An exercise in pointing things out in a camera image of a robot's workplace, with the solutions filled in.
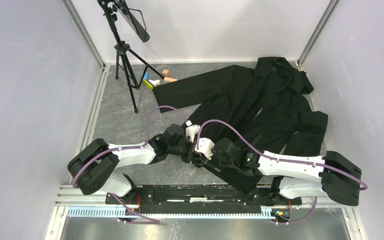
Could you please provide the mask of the black jacket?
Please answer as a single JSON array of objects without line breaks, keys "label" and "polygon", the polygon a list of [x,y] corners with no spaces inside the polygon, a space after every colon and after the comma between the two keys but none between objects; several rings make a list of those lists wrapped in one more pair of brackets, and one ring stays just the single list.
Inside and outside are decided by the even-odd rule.
[{"label": "black jacket", "polygon": [[162,112],[197,105],[189,120],[213,142],[239,148],[314,157],[321,151],[328,116],[312,111],[307,75],[283,57],[261,57],[254,69],[231,65],[154,88]]}]

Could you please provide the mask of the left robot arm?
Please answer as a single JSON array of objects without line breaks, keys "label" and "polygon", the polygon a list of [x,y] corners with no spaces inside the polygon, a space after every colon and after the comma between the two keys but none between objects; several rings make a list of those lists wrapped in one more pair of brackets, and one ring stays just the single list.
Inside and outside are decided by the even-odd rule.
[{"label": "left robot arm", "polygon": [[133,203],[137,190],[128,175],[116,176],[114,170],[130,165],[152,165],[164,161],[167,156],[190,155],[199,125],[186,123],[186,129],[177,124],[169,126],[148,142],[128,145],[109,144],[97,138],[78,153],[67,165],[72,185],[84,195],[97,191],[113,193],[125,204]]}]

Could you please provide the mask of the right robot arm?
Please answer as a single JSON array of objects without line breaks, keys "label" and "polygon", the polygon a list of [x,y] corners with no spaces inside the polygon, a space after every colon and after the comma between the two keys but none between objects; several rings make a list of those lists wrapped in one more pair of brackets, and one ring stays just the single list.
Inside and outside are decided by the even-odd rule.
[{"label": "right robot arm", "polygon": [[203,157],[206,169],[247,194],[263,176],[272,176],[269,199],[275,204],[301,197],[330,198],[356,207],[363,184],[362,170],[336,151],[324,156],[291,156],[253,148],[241,149],[223,138],[213,143],[200,138],[194,152]]}]

